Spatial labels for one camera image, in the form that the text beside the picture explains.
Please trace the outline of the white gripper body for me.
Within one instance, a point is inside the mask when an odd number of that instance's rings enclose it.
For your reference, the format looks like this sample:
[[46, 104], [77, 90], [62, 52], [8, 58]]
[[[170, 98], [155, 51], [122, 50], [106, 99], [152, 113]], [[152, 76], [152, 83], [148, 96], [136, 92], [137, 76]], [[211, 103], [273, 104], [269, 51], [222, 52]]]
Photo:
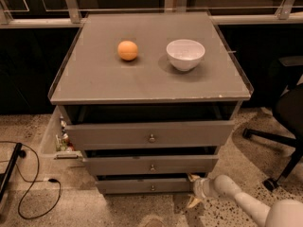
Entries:
[[214, 181], [208, 178], [199, 178], [193, 182], [193, 192], [196, 198], [206, 197], [217, 198], [218, 192], [215, 190]]

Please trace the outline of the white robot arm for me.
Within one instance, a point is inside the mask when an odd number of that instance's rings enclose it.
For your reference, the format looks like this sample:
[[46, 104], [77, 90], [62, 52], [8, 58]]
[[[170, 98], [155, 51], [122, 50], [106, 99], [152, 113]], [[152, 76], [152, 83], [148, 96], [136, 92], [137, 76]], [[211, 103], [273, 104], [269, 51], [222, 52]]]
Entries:
[[258, 227], [303, 227], [303, 203], [300, 201], [282, 200], [268, 206], [245, 193], [226, 175], [209, 179], [188, 173], [187, 177], [192, 183], [188, 208], [193, 208], [207, 197], [226, 197], [234, 201]]

